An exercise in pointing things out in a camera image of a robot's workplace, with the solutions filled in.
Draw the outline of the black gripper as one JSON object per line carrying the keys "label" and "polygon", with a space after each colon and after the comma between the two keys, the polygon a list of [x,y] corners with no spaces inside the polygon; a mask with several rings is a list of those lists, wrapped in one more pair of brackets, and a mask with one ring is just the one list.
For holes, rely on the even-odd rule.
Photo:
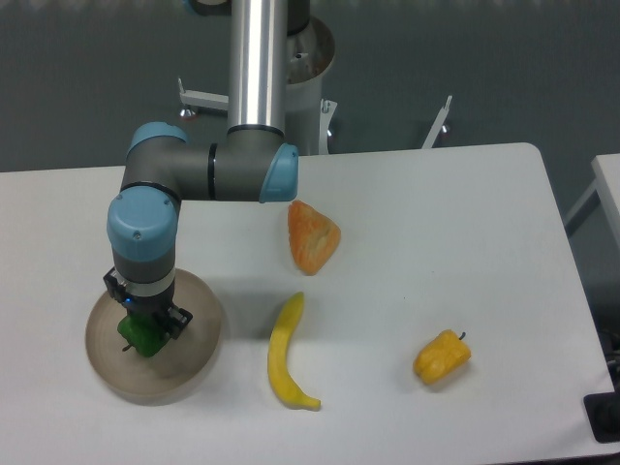
{"label": "black gripper", "polygon": [[128,316],[153,318],[166,339],[176,340],[193,320],[191,312],[173,304],[174,285],[154,295],[130,294],[114,267],[104,275],[103,280],[108,295],[125,308]]}

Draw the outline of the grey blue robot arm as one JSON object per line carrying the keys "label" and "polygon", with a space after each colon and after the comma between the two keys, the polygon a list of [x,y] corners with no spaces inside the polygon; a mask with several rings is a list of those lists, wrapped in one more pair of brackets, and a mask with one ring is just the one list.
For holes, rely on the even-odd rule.
{"label": "grey blue robot arm", "polygon": [[285,140],[287,40],[306,28],[306,1],[232,2],[228,131],[224,143],[190,147],[163,122],[139,127],[119,194],[108,208],[111,298],[140,330],[166,343],[191,322],[173,302],[175,241],[184,201],[287,202],[298,152]]}

